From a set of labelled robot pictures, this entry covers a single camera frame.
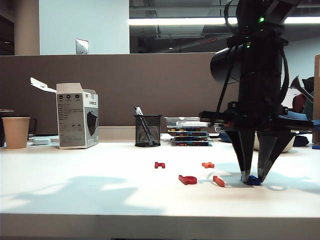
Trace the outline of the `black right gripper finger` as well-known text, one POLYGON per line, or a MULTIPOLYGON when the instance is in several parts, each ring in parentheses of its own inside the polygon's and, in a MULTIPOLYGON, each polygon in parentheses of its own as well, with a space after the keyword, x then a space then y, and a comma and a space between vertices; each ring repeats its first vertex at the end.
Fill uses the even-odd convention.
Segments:
POLYGON ((252 157, 255 142, 255 131, 241 129, 238 131, 225 131, 231 140, 236 153, 238 165, 241 172, 241 180, 248 181, 251 173, 252 157))
POLYGON ((258 131, 259 141, 257 174, 263 182, 276 159, 296 135, 290 131, 258 131))

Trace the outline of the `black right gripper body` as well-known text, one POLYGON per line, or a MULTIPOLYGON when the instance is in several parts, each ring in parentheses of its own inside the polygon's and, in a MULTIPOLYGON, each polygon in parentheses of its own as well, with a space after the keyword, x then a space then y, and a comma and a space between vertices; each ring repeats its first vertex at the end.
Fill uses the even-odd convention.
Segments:
POLYGON ((276 77, 241 77, 238 101, 228 103, 224 112, 202 111, 201 121, 222 124, 224 131, 310 131, 314 123, 310 120, 289 117, 288 108, 282 106, 289 87, 289 79, 283 83, 276 77))

